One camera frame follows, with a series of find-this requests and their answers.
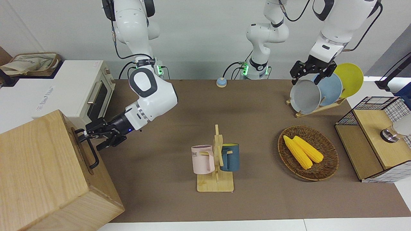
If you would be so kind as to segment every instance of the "gray wall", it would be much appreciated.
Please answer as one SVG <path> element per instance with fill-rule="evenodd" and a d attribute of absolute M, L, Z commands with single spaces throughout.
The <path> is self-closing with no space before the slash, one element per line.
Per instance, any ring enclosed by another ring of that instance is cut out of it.
<path fill-rule="evenodd" d="M 337 63 L 352 62 L 365 73 L 411 23 L 411 1 L 389 0 L 384 12 L 354 52 L 344 52 Z M 150 42 L 157 58 L 170 67 L 174 79 L 216 79 L 228 64 L 244 60 L 251 51 L 245 32 L 250 23 L 268 23 L 265 0 L 155 0 L 160 37 Z M 287 4 L 296 18 L 306 0 Z M 0 0 L 0 46 L 18 53 L 54 51 L 67 60 L 106 60 L 114 76 L 127 62 L 114 52 L 110 22 L 101 0 Z M 372 21 L 354 34 L 352 48 Z M 271 44 L 271 78 L 290 78 L 297 60 L 305 61 L 323 27 L 311 10 L 294 23 L 286 22 L 290 37 Z M 122 55 L 129 49 L 119 44 Z"/>
<path fill-rule="evenodd" d="M 384 75 L 398 60 L 411 52 L 411 24 L 401 36 L 390 46 L 390 48 L 378 59 L 367 71 L 367 76 Z M 411 77 L 411 65 L 405 68 L 398 76 Z"/>

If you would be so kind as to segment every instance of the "cable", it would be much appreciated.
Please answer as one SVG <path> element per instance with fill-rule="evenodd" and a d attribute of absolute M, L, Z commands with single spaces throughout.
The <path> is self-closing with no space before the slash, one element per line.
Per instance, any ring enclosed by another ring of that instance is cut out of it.
<path fill-rule="evenodd" d="M 118 79 L 121 78 L 121 75 L 123 74 L 124 69 L 126 69 L 126 67 L 127 67 L 128 65 L 132 64 L 132 63 L 135 64 L 134 61 L 131 61 L 131 62 L 128 62 L 126 65 L 123 66 L 123 69 L 121 69 L 120 74 L 118 75 Z"/>
<path fill-rule="evenodd" d="M 113 42 L 114 42 L 115 53 L 117 54 L 117 56 L 118 56 L 120 59 L 126 59 L 126 58 L 130 58 L 130 57 L 134 57 L 134 56 L 146 56 L 146 57 L 148 57 L 148 58 L 150 58 L 150 59 L 153 59 L 151 56 L 149 56 L 149 55 L 147 55 L 147 54 L 142 54 L 142 53 L 133 54 L 133 55 L 129 55 L 129 56 L 126 56 L 126 57 L 121 57 L 120 54 L 118 54 L 118 50 L 117 50 L 117 38 L 116 38 L 116 36 L 115 36 L 115 30 L 114 30 L 113 21 L 111 21 L 111 33 L 112 33 L 112 35 L 113 35 Z"/>
<path fill-rule="evenodd" d="M 270 75 L 271 75 L 272 67 L 267 67 L 267 68 L 270 69 L 270 72 L 268 73 L 268 77 L 267 77 L 267 79 L 269 79 L 269 78 L 270 78 Z"/>
<path fill-rule="evenodd" d="M 404 57 L 402 57 L 400 60 L 398 60 L 398 62 L 396 62 L 382 77 L 381 77 L 381 79 L 380 79 L 380 81 L 399 63 L 399 62 L 401 62 L 403 59 L 405 59 L 407 56 L 409 56 L 411 54 L 411 52 L 410 53 L 408 53 L 408 54 L 406 54 Z"/>
<path fill-rule="evenodd" d="M 130 67 L 130 68 L 127 70 L 127 79 L 130 78 L 130 73 L 129 73 L 129 72 L 130 72 L 130 69 L 133 69 L 133 68 L 135 69 L 135 67 Z"/>
<path fill-rule="evenodd" d="M 247 56 L 247 58 L 245 58 L 244 62 L 246 62 L 246 61 L 247 61 L 247 59 L 251 56 L 251 54 L 252 54 L 252 53 L 253 53 L 253 51 L 251 50 L 250 54 Z M 234 79 L 236 79 L 236 78 L 237 78 L 238 73 L 240 73 L 240 70 L 238 70 L 238 72 L 237 72 L 236 76 L 234 77 Z"/>
<path fill-rule="evenodd" d="M 237 69 L 242 69 L 242 67 L 237 67 L 237 68 L 235 68 L 235 69 L 233 70 L 233 73 L 231 74 L 231 79 L 233 79 L 234 72 L 235 72 Z"/>
<path fill-rule="evenodd" d="M 166 66 L 161 66 L 161 68 L 165 68 L 165 69 L 167 69 L 167 75 L 169 76 L 169 79 L 170 79 L 170 71 L 169 71 L 169 68 L 168 68 L 168 67 L 166 67 Z"/>
<path fill-rule="evenodd" d="M 281 0 L 279 0 L 278 2 L 280 3 L 281 10 L 283 11 L 284 16 L 288 19 L 288 21 L 290 21 L 290 22 L 295 22 L 295 21 L 297 21 L 298 19 L 300 19 L 301 16 L 304 14 L 304 12 L 305 12 L 305 10 L 307 9 L 308 4 L 310 3 L 310 1 L 311 1 L 311 0 L 308 0 L 308 1 L 307 1 L 307 3 L 305 4 L 305 7 L 304 7 L 304 9 L 302 10 L 300 16 L 299 16 L 297 19 L 295 19 L 295 20 L 292 20 L 292 19 L 290 19 L 290 18 L 288 17 L 287 12 L 286 12 L 286 10 L 285 10 L 285 6 L 284 6 L 284 4 L 282 4 Z"/>
<path fill-rule="evenodd" d="M 224 76 L 226 75 L 226 72 L 229 70 L 229 68 L 232 67 L 233 65 L 236 65 L 236 64 L 241 64 L 241 62 L 233 62 L 233 63 L 231 63 L 231 64 L 226 68 L 226 70 L 224 71 L 223 78 L 224 78 Z"/>
<path fill-rule="evenodd" d="M 369 25 L 369 27 L 367 28 L 367 30 L 365 31 L 365 33 L 363 34 L 363 36 L 361 37 L 360 41 L 357 43 L 357 45 L 352 48 L 352 49 L 344 49 L 342 50 L 343 52 L 345 51 L 354 51 L 355 49 L 357 49 L 357 47 L 360 45 L 360 43 L 363 41 L 364 37 L 367 35 L 368 31 L 371 29 L 372 25 L 375 23 L 375 21 L 377 21 L 377 19 L 380 17 L 381 13 L 383 12 L 383 5 L 380 2 L 377 2 L 377 4 L 380 7 L 380 12 L 378 13 L 377 17 L 374 18 L 374 20 L 371 22 L 371 24 Z"/>

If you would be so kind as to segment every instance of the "mug rack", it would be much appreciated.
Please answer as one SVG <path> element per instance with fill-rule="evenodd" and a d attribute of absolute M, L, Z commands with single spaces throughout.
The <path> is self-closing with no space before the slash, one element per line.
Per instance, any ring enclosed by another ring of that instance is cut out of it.
<path fill-rule="evenodd" d="M 224 166 L 221 150 L 223 147 L 223 135 L 219 134 L 218 125 L 215 125 L 213 142 L 213 155 L 215 170 L 209 174 L 197 175 L 198 192 L 232 192 L 234 191 L 233 172 L 222 171 Z"/>

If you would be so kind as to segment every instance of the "brown tabletop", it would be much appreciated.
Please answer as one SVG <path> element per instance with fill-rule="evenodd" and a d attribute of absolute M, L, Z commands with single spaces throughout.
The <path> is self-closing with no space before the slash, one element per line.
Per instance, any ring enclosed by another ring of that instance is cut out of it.
<path fill-rule="evenodd" d="M 411 216 L 394 184 L 360 183 L 334 124 L 350 107 L 295 118 L 285 104 L 288 80 L 171 80 L 176 107 L 100 153 L 126 211 L 112 222 L 220 221 Z M 106 118 L 137 99 L 126 80 L 116 82 Z M 233 193 L 199 193 L 190 147 L 212 144 L 214 124 L 226 143 L 240 144 Z M 281 131 L 306 125 L 337 149 L 339 168 L 328 180 L 306 182 L 277 153 Z"/>

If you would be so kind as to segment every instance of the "corn cob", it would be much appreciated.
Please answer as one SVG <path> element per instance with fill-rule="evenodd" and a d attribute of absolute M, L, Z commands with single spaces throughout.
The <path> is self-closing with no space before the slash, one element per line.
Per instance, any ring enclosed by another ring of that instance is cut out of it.
<path fill-rule="evenodd" d="M 323 154 L 321 154 L 321 152 L 319 152 L 305 140 L 301 139 L 298 136 L 294 136 L 293 141 L 305 152 L 305 154 L 307 154 L 307 156 L 312 161 L 314 161 L 315 163 L 320 163 L 321 161 L 323 161 Z"/>
<path fill-rule="evenodd" d="M 305 170 L 311 168 L 312 161 L 308 158 L 304 151 L 288 136 L 283 136 L 283 138 L 288 149 L 291 151 L 301 167 Z"/>

